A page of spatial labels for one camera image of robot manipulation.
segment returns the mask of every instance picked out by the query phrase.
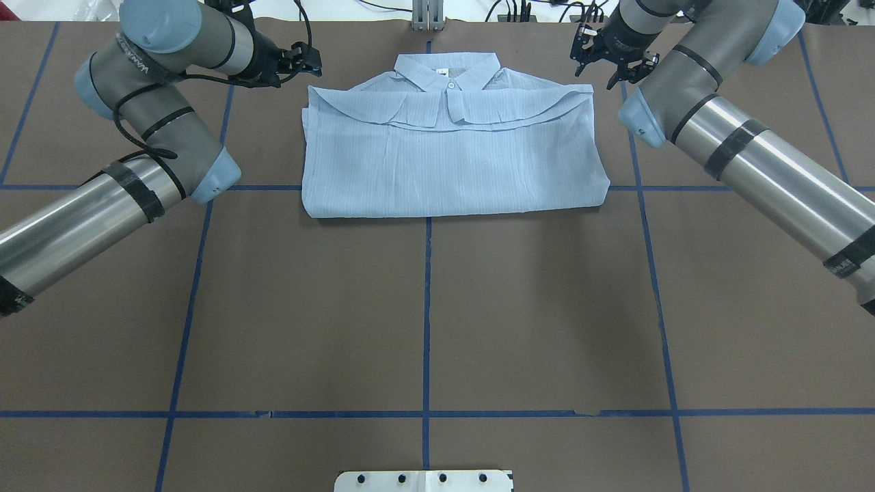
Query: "shirt collar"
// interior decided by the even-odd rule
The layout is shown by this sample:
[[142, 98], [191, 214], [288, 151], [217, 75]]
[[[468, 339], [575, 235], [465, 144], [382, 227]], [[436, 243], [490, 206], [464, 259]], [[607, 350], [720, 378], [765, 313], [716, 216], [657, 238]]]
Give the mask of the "shirt collar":
[[[439, 68], [465, 71], [451, 79]], [[462, 90], [482, 90], [500, 69], [495, 53], [399, 54], [395, 62], [395, 71], [425, 92], [443, 91], [451, 80]]]

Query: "tape strip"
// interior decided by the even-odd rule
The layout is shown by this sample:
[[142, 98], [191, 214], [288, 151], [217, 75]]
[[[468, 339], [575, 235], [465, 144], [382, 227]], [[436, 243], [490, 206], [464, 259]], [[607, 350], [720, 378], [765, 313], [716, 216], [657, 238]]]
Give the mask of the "tape strip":
[[140, 46], [134, 44], [134, 42], [125, 36], [123, 32], [119, 31], [115, 34], [115, 42], [118, 44], [119, 49], [122, 50], [122, 53], [124, 53], [125, 58], [133, 63], [134, 67], [139, 69], [140, 72], [143, 72], [156, 83], [163, 86], [169, 86], [183, 80], [179, 74], [167, 70], [162, 67], [161, 64], [153, 60], [148, 53], [146, 53]]
[[146, 185], [140, 180], [139, 176], [134, 174], [134, 172], [128, 169], [127, 166], [116, 161], [108, 165], [103, 170], [103, 173], [110, 178], [115, 179], [119, 186], [124, 188], [124, 191], [128, 192], [130, 197], [133, 198], [137, 205], [143, 210], [143, 213], [146, 215], [146, 220], [149, 223], [153, 223], [158, 217], [164, 215], [164, 205], [161, 204], [158, 195], [146, 187]]
[[187, 115], [187, 114], [193, 113], [193, 112], [194, 112], [194, 108], [192, 108], [191, 106], [185, 106], [184, 108], [177, 109], [176, 111], [173, 111], [171, 114], [161, 118], [160, 120], [155, 122], [155, 124], [153, 124], [151, 127], [147, 128], [146, 131], [143, 132], [143, 141], [149, 140], [149, 137], [151, 137], [156, 131], [164, 128], [164, 126], [166, 124], [168, 124], [169, 122], [179, 118], [182, 115]]
[[704, 68], [705, 72], [708, 72], [708, 75], [714, 78], [714, 81], [717, 83], [718, 88], [723, 84], [723, 75], [721, 75], [720, 72], [718, 72], [717, 69], [708, 62], [708, 60], [702, 58], [702, 55], [700, 55], [699, 53], [694, 52], [684, 45], [677, 45], [672, 48], [672, 51], [683, 53], [687, 56], [687, 58], [698, 63], [700, 67]]
[[33, 302], [33, 297], [22, 292], [0, 275], [0, 317], [17, 313], [31, 302]]
[[227, 50], [227, 55], [225, 55], [225, 59], [220, 61], [218, 65], [214, 65], [212, 67], [207, 67], [207, 70], [215, 70], [216, 68], [221, 67], [228, 63], [228, 60], [231, 60], [231, 55], [234, 54], [234, 48], [237, 46], [237, 32], [234, 30], [234, 25], [231, 24], [231, 18], [225, 16], [225, 20], [227, 20], [227, 27], [231, 30], [231, 48]]
[[681, 122], [678, 123], [677, 126], [675, 127], [675, 132], [671, 134], [671, 138], [670, 138], [671, 143], [677, 144], [677, 136], [681, 134], [681, 130], [683, 130], [683, 127], [687, 126], [687, 123], [690, 122], [690, 118], [692, 118], [696, 113], [698, 113], [699, 110], [705, 104], [708, 104], [709, 101], [711, 101], [712, 99], [716, 99], [718, 97], [719, 97], [719, 95], [717, 95], [717, 93], [708, 94], [702, 99], [702, 101], [699, 101], [696, 104], [696, 106], [693, 106], [693, 109], [688, 111], [687, 114], [681, 120]]
[[872, 316], [875, 316], [875, 299], [863, 304], [863, 309], [869, 312]]
[[864, 232], [844, 250], [823, 262], [823, 266], [839, 278], [850, 277], [869, 258], [875, 256], [875, 226]]
[[768, 130], [768, 127], [757, 120], [747, 120], [723, 141], [710, 155], [705, 163], [705, 171], [712, 178], [720, 181], [720, 175], [730, 162], [739, 155], [756, 136]]

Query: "striped shirt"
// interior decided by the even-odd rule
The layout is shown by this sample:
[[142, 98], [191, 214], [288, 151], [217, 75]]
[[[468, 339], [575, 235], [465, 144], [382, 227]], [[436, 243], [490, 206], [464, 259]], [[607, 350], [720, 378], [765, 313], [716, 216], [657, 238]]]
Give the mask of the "striped shirt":
[[601, 205], [592, 86], [502, 68], [494, 53], [402, 54], [347, 91], [309, 88], [312, 217], [500, 214]]

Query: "grid line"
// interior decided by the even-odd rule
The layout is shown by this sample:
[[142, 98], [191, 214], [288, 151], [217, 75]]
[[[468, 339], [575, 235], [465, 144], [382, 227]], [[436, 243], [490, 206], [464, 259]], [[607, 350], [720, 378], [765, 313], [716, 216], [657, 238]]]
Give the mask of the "grid line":
[[[626, 83], [620, 86], [623, 101], [628, 97]], [[647, 264], [650, 268], [650, 282], [653, 286], [656, 300], [656, 312], [659, 318], [659, 330], [662, 338], [662, 363], [665, 367], [665, 379], [668, 385], [668, 402], [671, 405], [671, 420], [675, 428], [675, 446], [677, 447], [677, 461], [680, 467], [681, 484], [683, 492], [690, 492], [690, 477], [687, 473], [686, 453], [683, 450], [683, 435], [681, 432], [681, 418], [677, 412], [677, 396], [675, 393], [675, 378], [671, 368], [671, 354], [669, 353], [669, 337], [665, 329], [665, 317], [662, 312], [662, 296], [659, 290], [659, 278], [656, 275], [656, 261], [654, 257], [653, 241], [650, 238], [650, 224], [648, 222], [647, 204], [644, 201], [644, 186], [641, 183], [641, 167], [638, 163], [638, 149], [635, 146], [635, 137], [631, 131], [627, 132], [629, 138], [629, 151], [632, 154], [632, 166], [635, 172], [635, 185], [638, 188], [638, 208], [641, 213], [641, 226], [644, 229], [644, 243], [647, 248]]]
[[[80, 185], [0, 185], [0, 190], [10, 191], [70, 191]], [[646, 192], [730, 192], [727, 186], [665, 186], [644, 185], [640, 187]], [[301, 185], [233, 185], [228, 191], [231, 192], [299, 192]], [[613, 185], [608, 189], [612, 192], [638, 192], [637, 186]], [[873, 191], [875, 186], [859, 186], [859, 191]]]
[[21, 132], [25, 129], [25, 122], [27, 121], [27, 114], [31, 111], [31, 104], [33, 103], [33, 98], [37, 95], [37, 88], [39, 87], [39, 81], [43, 78], [43, 72], [46, 70], [46, 64], [49, 61], [49, 55], [52, 53], [52, 48], [54, 47], [55, 38], [58, 37], [58, 30], [60, 29], [60, 22], [56, 22], [54, 27], [52, 28], [52, 36], [49, 37], [49, 42], [45, 46], [45, 53], [43, 53], [43, 59], [39, 62], [39, 69], [37, 70], [37, 76], [33, 79], [33, 85], [31, 85], [31, 92], [27, 95], [27, 101], [24, 102], [24, 109], [21, 111], [21, 117], [18, 118], [18, 126], [15, 128], [15, 133], [12, 135], [12, 141], [9, 144], [9, 151], [6, 152], [6, 159], [3, 162], [3, 169], [0, 169], [0, 185], [6, 181], [6, 173], [9, 172], [9, 167], [12, 164], [12, 156], [15, 155], [15, 148], [18, 146], [18, 139], [21, 137]]
[[[227, 99], [225, 101], [225, 114], [222, 118], [221, 133], [219, 141], [225, 143], [225, 136], [228, 133], [228, 118], [231, 117], [231, 103], [234, 100], [234, 86], [229, 86], [227, 90]], [[164, 429], [164, 443], [161, 446], [161, 458], [158, 461], [157, 477], [155, 479], [155, 492], [161, 492], [164, 486], [165, 471], [167, 469], [167, 458], [170, 454], [170, 444], [173, 437], [173, 425], [176, 420], [176, 409], [179, 402], [179, 388], [182, 385], [182, 373], [186, 367], [186, 354], [188, 352], [189, 335], [192, 332], [192, 322], [194, 319], [194, 303], [198, 296], [198, 288], [200, 287], [200, 273], [203, 268], [204, 249], [207, 246], [207, 233], [210, 229], [210, 220], [213, 216], [213, 202], [210, 201], [206, 205], [204, 213], [204, 225], [200, 233], [200, 244], [198, 246], [198, 257], [194, 265], [194, 275], [192, 279], [192, 290], [188, 299], [188, 311], [185, 314], [185, 327], [182, 332], [182, 341], [179, 345], [179, 359], [176, 365], [176, 375], [173, 379], [173, 390], [171, 394], [170, 410], [167, 415], [167, 426]]]
[[431, 467], [431, 231], [425, 219], [425, 285], [423, 289], [423, 470]]
[[823, 119], [823, 126], [826, 128], [827, 137], [829, 137], [829, 145], [832, 147], [832, 153], [836, 157], [836, 162], [838, 163], [838, 172], [841, 175], [842, 181], [845, 183], [850, 183], [848, 181], [848, 173], [844, 169], [844, 161], [842, 160], [842, 153], [838, 151], [838, 144], [836, 143], [836, 135], [832, 132], [832, 125], [830, 124], [830, 118], [826, 114], [826, 108], [823, 107], [823, 99], [821, 99], [820, 89], [817, 87], [817, 80], [815, 80], [814, 70], [811, 68], [811, 60], [809, 58], [809, 50], [805, 46], [805, 35], [802, 34], [802, 31], [799, 31], [799, 46], [802, 49], [802, 61], [805, 63], [805, 71], [808, 72], [808, 81], [811, 83], [811, 90], [815, 95], [815, 102], [817, 102], [817, 110], [820, 111], [821, 119]]
[[[652, 410], [605, 410], [596, 414], [573, 410], [435, 410], [429, 418], [668, 418], [679, 417], [775, 417], [775, 416], [845, 416], [875, 415], [875, 407], [788, 407], [788, 408], [699, 408]], [[0, 418], [168, 418], [169, 411], [100, 411], [100, 410], [0, 410]], [[351, 418], [416, 418], [426, 412], [418, 410], [367, 411], [175, 411], [176, 419], [223, 420], [235, 418], [281, 418], [335, 420]]]

